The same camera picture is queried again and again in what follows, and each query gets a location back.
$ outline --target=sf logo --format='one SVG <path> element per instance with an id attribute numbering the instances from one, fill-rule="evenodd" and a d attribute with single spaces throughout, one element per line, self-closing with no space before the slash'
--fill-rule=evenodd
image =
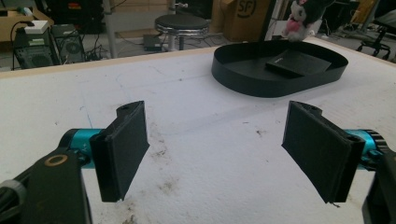
<path id="1" fill-rule="evenodd" d="M 240 0 L 237 16 L 242 19 L 249 18 L 253 15 L 256 5 L 256 0 Z"/>

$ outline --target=oval black tray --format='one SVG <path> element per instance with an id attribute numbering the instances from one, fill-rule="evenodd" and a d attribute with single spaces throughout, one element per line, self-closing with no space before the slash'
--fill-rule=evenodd
<path id="1" fill-rule="evenodd" d="M 266 68 L 266 62 L 286 49 L 298 50 L 332 64 L 325 72 L 305 77 L 291 77 Z M 258 97 L 280 97 L 334 82 L 341 77 L 347 64 L 344 56 L 318 45 L 272 40 L 260 44 L 232 44 L 216 49 L 212 74 L 219 83 L 231 90 Z"/>

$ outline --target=gray floor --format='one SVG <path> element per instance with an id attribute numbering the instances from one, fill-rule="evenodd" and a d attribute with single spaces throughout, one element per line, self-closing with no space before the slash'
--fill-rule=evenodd
<path id="1" fill-rule="evenodd" d="M 372 29 L 366 32 L 341 30 L 330 35 L 321 33 L 317 34 L 318 38 L 322 38 L 349 49 L 357 49 L 362 40 L 375 40 L 377 36 L 378 32 Z M 161 42 L 163 42 L 166 46 L 168 40 L 167 36 L 160 36 L 160 39 Z M 391 54 L 388 59 L 390 61 L 395 56 L 396 37 L 394 35 L 386 35 L 384 37 L 383 43 L 389 45 L 391 48 Z M 211 34 L 205 36 L 186 37 L 184 49 L 208 48 L 228 44 L 232 44 L 232 42 L 225 39 L 222 34 Z M 83 46 L 87 53 L 95 53 L 96 56 L 98 56 L 98 58 L 102 58 L 102 60 L 111 58 L 106 33 L 100 34 L 99 37 L 98 35 L 85 35 L 83 38 Z M 361 52 L 372 55 L 374 50 L 370 48 L 363 48 Z M 118 38 L 117 53 L 118 57 L 122 58 L 152 53 L 165 53 L 165 50 L 163 50 L 163 52 L 145 51 L 143 47 L 143 38 Z M 382 58 L 384 55 L 385 51 L 381 51 L 376 57 Z M 14 67 L 15 70 L 20 69 L 17 60 L 15 60 Z M 11 68 L 12 53 L 0 52 L 0 72 L 9 71 Z"/>

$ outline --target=table surface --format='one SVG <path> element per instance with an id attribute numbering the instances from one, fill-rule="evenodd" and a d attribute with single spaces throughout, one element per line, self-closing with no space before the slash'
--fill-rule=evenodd
<path id="1" fill-rule="evenodd" d="M 373 129 L 396 148 L 396 66 L 320 39 L 347 57 L 341 79 L 279 98 L 231 91 L 195 49 L 0 75 L 0 180 L 55 149 L 72 128 L 105 128 L 116 108 L 146 103 L 150 147 L 123 202 L 102 203 L 83 170 L 94 223 L 362 223 L 373 173 L 346 203 L 324 203 L 281 146 L 290 100 L 343 129 Z"/>

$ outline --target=pink and black plush toy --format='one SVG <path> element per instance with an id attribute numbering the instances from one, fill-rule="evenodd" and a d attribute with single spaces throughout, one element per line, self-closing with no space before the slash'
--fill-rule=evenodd
<path id="1" fill-rule="evenodd" d="M 290 42 L 302 41 L 306 38 L 309 27 L 323 16 L 329 5 L 335 0 L 294 0 L 291 13 L 282 36 Z"/>

